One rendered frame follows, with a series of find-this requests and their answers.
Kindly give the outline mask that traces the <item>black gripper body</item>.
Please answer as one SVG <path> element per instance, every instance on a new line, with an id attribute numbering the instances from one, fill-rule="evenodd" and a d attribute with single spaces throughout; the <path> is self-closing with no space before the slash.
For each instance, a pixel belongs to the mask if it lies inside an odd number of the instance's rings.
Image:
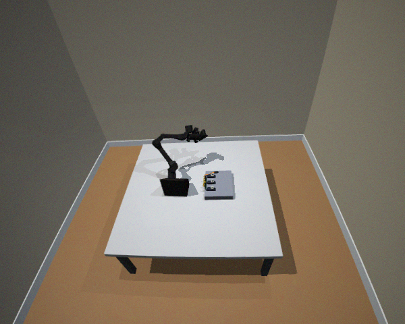
<path id="1" fill-rule="evenodd" d="M 201 130 L 200 133 L 194 133 L 194 142 L 197 143 L 197 140 L 200 140 L 201 137 L 205 137 L 206 136 L 206 132 L 205 130 Z"/>

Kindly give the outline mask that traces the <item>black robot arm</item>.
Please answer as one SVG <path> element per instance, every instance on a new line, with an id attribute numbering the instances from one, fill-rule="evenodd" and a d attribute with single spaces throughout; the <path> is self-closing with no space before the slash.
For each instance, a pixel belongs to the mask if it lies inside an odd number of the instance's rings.
<path id="1" fill-rule="evenodd" d="M 186 141 L 190 142 L 190 140 L 194 140 L 194 133 L 199 133 L 198 128 L 195 127 L 194 129 L 192 129 L 192 125 L 185 126 L 185 129 L 186 132 L 184 132 L 183 134 L 161 134 L 157 139 L 153 140 L 153 146 L 159 150 L 159 152 L 163 155 L 163 157 L 169 164 L 167 179 L 176 179 L 176 169 L 178 168 L 178 164 L 176 163 L 176 161 L 171 160 L 169 155 L 162 148 L 160 141 L 163 138 L 172 138 L 178 140 L 187 139 Z"/>

